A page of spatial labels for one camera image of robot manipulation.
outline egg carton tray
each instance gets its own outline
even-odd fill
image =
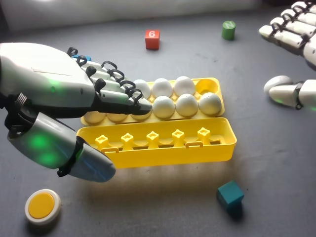
[[[237,142],[226,118],[91,126],[77,135],[116,168],[226,161]]]
[[[199,102],[201,96],[205,93],[212,92],[216,94],[222,102],[222,109],[220,112],[214,115],[206,115],[202,111],[198,110],[196,114],[190,117],[182,116],[178,114],[176,111],[174,114],[168,118],[158,118],[154,115],[154,113],[151,112],[150,116],[143,119],[141,116],[136,116],[136,115],[128,115],[126,118],[124,118],[121,121],[113,121],[111,120],[108,116],[105,116],[105,118],[98,122],[98,123],[89,123],[87,122],[84,117],[81,117],[81,123],[86,125],[86,126],[96,126],[96,125],[111,125],[111,124],[122,124],[122,123],[135,123],[135,122],[157,122],[157,121],[167,121],[167,120],[179,120],[179,119],[206,119],[206,118],[211,118],[211,117],[217,117],[220,116],[224,113],[225,108],[224,108],[224,102],[223,102],[223,96],[221,92],[221,87],[219,84],[218,79],[216,78],[199,78],[199,79],[192,79],[194,84],[196,85],[196,92],[193,95],[196,100]],[[170,80],[170,83],[172,87],[175,84],[175,80]],[[148,85],[150,88],[153,87],[154,82],[148,82]],[[177,102],[179,96],[177,96],[174,92],[172,96],[170,97],[174,103]],[[155,97],[153,95],[150,95],[148,98],[148,101],[153,104],[155,100]]]

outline yellow button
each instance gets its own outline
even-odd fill
[[[42,219],[52,212],[54,205],[55,200],[51,194],[37,194],[30,201],[29,214],[35,219]]]

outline table surface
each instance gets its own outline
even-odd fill
[[[37,165],[6,140],[0,124],[1,236],[267,237],[313,236],[316,220],[315,112],[277,106],[263,93],[266,81],[288,75],[315,78],[301,56],[261,39],[258,30],[283,8],[114,22],[11,35],[66,51],[75,46],[95,62],[111,60],[130,79],[154,81],[215,77],[223,114],[237,137],[229,162],[118,170],[107,183],[91,183]],[[221,39],[233,20],[236,39]],[[146,29],[161,30],[159,51],[145,49]],[[4,121],[7,112],[0,111]],[[63,119],[74,129],[80,119]],[[219,186],[235,179],[245,192],[243,217],[234,220],[218,204]],[[30,226],[27,198],[52,189],[62,200],[58,221]]]

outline red cube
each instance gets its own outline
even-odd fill
[[[159,49],[160,31],[159,30],[146,30],[145,44],[146,49]]]

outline robotic hand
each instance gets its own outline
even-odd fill
[[[96,182],[115,174],[110,159],[57,119],[90,111],[147,114],[152,106],[117,66],[88,62],[78,51],[33,43],[0,44],[0,108],[8,115],[8,140],[22,154],[50,169]],[[115,69],[106,69],[111,64]]]
[[[302,55],[308,65],[316,70],[316,4],[298,1],[266,25],[259,33],[290,52]],[[293,82],[287,76],[270,79],[264,92],[275,102],[301,109],[303,106],[316,110],[316,80]]]

